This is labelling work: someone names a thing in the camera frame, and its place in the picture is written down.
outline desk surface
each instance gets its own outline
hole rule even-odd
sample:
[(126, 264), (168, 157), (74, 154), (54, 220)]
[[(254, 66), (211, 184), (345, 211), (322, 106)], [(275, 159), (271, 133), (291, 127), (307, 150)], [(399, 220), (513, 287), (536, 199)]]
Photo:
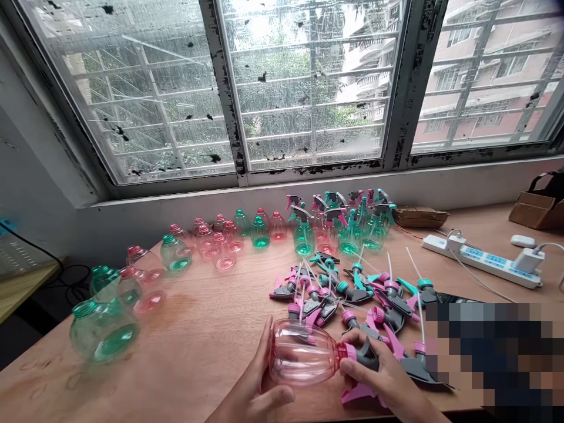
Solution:
[[(511, 206), (503, 205), (456, 211), (448, 219), (447, 227), (461, 229), (470, 243), (504, 257), (515, 257), (519, 252), (509, 243), (514, 234), (532, 236), (537, 242), (564, 241), (564, 236), (507, 221), (510, 209)], [(424, 235), (429, 231), (414, 233)], [(385, 252), (389, 251), (394, 275), (413, 282), (417, 275), (405, 252), (405, 246), (409, 246), (421, 274), (432, 279), (438, 291), (490, 303), (503, 302), (473, 281), (456, 261), (425, 250), (420, 244), (419, 240), (392, 230), (383, 253), (367, 253), (365, 257), (386, 270)], [(267, 316), (287, 317), (286, 303), (269, 299), (268, 292), (276, 275), (286, 276), (289, 266), (299, 262), (291, 237), (260, 253), (250, 247), (247, 243), (235, 268), (228, 273), (220, 274), (196, 257), (186, 274), (167, 280), (167, 302), (156, 314), (143, 318), (135, 345), (115, 362), (93, 367), (83, 364), (70, 348), (68, 332), (72, 319), (67, 318), (0, 372), (0, 409), (4, 420), (205, 420), (249, 363)], [(158, 246), (153, 251), (158, 254)], [(339, 268), (348, 267), (350, 260), (341, 259)], [(548, 259), (541, 266), (544, 286), (536, 291), (479, 270), (475, 272), (519, 302), (564, 301), (564, 294), (557, 287), (563, 259), (560, 250), (548, 252)], [(337, 316), (327, 327), (337, 339), (343, 330)], [(404, 345), (412, 345), (419, 340), (419, 332), (406, 323), (399, 338)], [(386, 413), (374, 401), (360, 400), (343, 407), (342, 389), (343, 380), (336, 375), (307, 392), (298, 390), (296, 403), (282, 408), (274, 417), (278, 421), (331, 421)], [(442, 411), (476, 407), (457, 392), (426, 393)]]
[(47, 281), (59, 266), (46, 263), (23, 275), (0, 280), (0, 324)]

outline white power cord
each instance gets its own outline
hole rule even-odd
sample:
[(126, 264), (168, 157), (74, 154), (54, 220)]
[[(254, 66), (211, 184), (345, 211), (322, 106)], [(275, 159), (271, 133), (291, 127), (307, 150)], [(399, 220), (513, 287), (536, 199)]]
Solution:
[[(448, 235), (446, 236), (447, 241), (448, 241), (448, 239), (451, 237), (451, 235), (452, 235), (453, 232), (458, 232), (458, 233), (460, 234), (460, 236), (462, 236), (462, 231), (460, 231), (460, 229), (453, 229), (453, 230), (451, 230), (451, 231), (448, 233)], [(451, 252), (451, 254), (452, 254), (452, 256), (456, 259), (456, 261), (470, 274), (470, 276), (472, 276), (476, 281), (478, 281), (478, 283), (479, 283), (481, 286), (483, 286), (484, 288), (486, 288), (488, 291), (493, 292), (493, 293), (496, 294), (497, 296), (502, 297), (502, 298), (508, 300), (510, 303), (518, 304), (517, 301), (512, 300), (512, 299), (509, 298), (509, 297), (506, 297), (505, 295), (503, 295), (502, 293), (497, 292), (497, 291), (496, 291), (495, 289), (493, 289), (493, 288), (490, 288), (490, 286), (486, 285), (486, 284), (485, 284), (484, 282), (482, 282), (474, 273), (472, 273), (472, 272), (470, 271), (470, 269), (467, 268), (467, 267), (464, 265), (464, 263), (460, 261), (460, 259), (456, 256), (456, 254), (454, 254), (453, 252)]]
[[(541, 244), (539, 246), (537, 246), (534, 250), (533, 250), (533, 254), (537, 255), (539, 253), (539, 251), (541, 251), (544, 247), (546, 247), (547, 245), (554, 245), (555, 247), (559, 247), (560, 249), (562, 249), (564, 251), (564, 247), (561, 246), (560, 244), (556, 244), (556, 243), (544, 243)], [(562, 278), (560, 279), (560, 283), (558, 284), (558, 289), (560, 290), (560, 292), (564, 291), (562, 290), (562, 285), (564, 284), (564, 273), (562, 273)]]

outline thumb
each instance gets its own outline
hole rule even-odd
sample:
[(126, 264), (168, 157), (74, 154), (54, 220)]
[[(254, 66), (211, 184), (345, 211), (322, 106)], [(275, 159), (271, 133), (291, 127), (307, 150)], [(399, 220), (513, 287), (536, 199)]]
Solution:
[(354, 360), (343, 358), (341, 360), (341, 370), (357, 382), (372, 388), (373, 391), (377, 391), (380, 386), (380, 375)]
[(292, 388), (286, 385), (278, 385), (252, 400), (251, 413), (266, 415), (283, 405), (294, 402), (295, 399), (296, 395)]

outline black cable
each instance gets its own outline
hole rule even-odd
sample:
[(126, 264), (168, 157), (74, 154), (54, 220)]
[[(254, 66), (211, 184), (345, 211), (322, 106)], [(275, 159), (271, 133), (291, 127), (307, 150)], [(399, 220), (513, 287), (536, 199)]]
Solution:
[[(32, 246), (33, 248), (35, 248), (35, 249), (41, 251), (42, 253), (46, 254), (47, 256), (51, 257), (59, 265), (59, 274), (56, 276), (54, 281), (48, 283), (45, 286), (42, 286), (41, 289), (66, 288), (65, 300), (70, 307), (73, 307), (76, 304), (76, 301), (80, 302), (80, 301), (85, 301), (85, 300), (88, 299), (88, 297), (90, 296), (90, 290), (88, 289), (88, 284), (85, 283), (85, 282), (86, 282), (86, 280), (88, 280), (88, 277), (90, 276), (91, 269), (90, 269), (89, 266), (86, 266), (85, 264), (73, 264), (71, 266), (65, 266), (63, 264), (63, 262), (58, 257), (54, 256), (53, 254), (51, 254), (47, 250), (39, 247), (38, 245), (34, 244), (33, 242), (28, 241), (26, 238), (22, 237), (21, 235), (18, 235), (13, 230), (11, 230), (8, 226), (4, 225), (3, 222), (1, 222), (1, 221), (0, 221), (0, 226), (3, 229), (5, 229), (7, 232), (10, 232), (16, 238), (22, 240), (26, 244)], [(74, 268), (74, 267), (75, 268), (76, 267), (85, 268), (86, 269), (86, 275), (84, 275), (83, 277), (79, 278), (78, 280), (76, 280), (74, 282), (65, 281), (63, 279), (63, 275), (65, 274), (65, 272), (67, 270), (69, 270), (70, 268)], [(72, 294), (74, 296), (74, 298), (76, 300), (75, 302), (73, 302), (71, 300), (71, 298), (69, 298), (69, 294)]]

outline hand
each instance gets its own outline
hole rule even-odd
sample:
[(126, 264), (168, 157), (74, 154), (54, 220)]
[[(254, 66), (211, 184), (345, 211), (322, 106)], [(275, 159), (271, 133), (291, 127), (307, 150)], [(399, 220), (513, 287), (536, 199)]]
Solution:
[[(345, 333), (340, 342), (361, 346), (365, 339), (366, 334), (355, 328)], [(353, 387), (353, 380), (368, 386), (403, 423), (448, 422), (407, 375), (386, 344), (370, 338), (370, 346), (380, 362), (377, 372), (348, 358), (341, 360), (340, 372), (348, 389)]]
[(294, 402), (296, 396), (289, 386), (278, 385), (265, 393), (261, 391), (263, 375), (268, 367), (271, 326), (272, 316), (269, 316), (249, 366), (206, 423), (264, 422), (268, 413)]

